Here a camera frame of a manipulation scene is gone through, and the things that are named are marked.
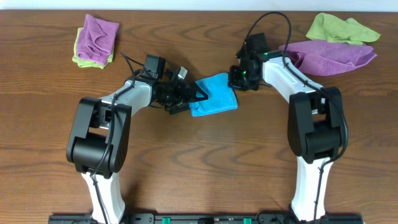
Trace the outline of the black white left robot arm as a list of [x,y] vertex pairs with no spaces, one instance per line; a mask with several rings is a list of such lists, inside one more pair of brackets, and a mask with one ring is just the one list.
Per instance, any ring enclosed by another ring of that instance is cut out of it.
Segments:
[[197,83],[185,81],[187,69],[174,68],[162,57],[147,55],[142,68],[114,93],[80,100],[67,144],[67,160],[85,179],[93,211],[88,223],[120,223],[125,214],[119,171],[126,159],[131,118],[158,103],[169,114],[189,110],[208,99]]

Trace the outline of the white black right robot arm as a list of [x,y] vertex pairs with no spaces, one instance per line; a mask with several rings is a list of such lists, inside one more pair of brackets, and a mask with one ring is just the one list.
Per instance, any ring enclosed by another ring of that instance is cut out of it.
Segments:
[[235,90],[258,90],[264,83],[288,102],[287,139],[297,157],[297,182],[290,204],[298,222],[325,219],[328,174],[346,144],[346,120],[341,93],[307,78],[283,51],[271,51],[263,33],[246,37],[230,68],[228,85]]

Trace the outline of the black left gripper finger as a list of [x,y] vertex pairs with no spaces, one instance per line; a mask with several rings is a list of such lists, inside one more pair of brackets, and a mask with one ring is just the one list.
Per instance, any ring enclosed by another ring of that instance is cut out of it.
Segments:
[[174,105],[169,108],[169,114],[177,114],[187,110],[190,110],[189,104]]
[[208,99],[208,94],[205,93],[196,82],[189,84],[188,96],[189,103],[196,103]]

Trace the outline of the blue microfibre cloth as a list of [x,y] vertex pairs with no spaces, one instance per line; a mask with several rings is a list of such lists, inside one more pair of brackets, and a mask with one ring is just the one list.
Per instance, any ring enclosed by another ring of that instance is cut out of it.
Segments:
[[228,86],[227,73],[219,73],[212,77],[197,80],[195,83],[208,95],[208,99],[190,103],[193,117],[206,116],[238,108],[236,95],[233,89]]

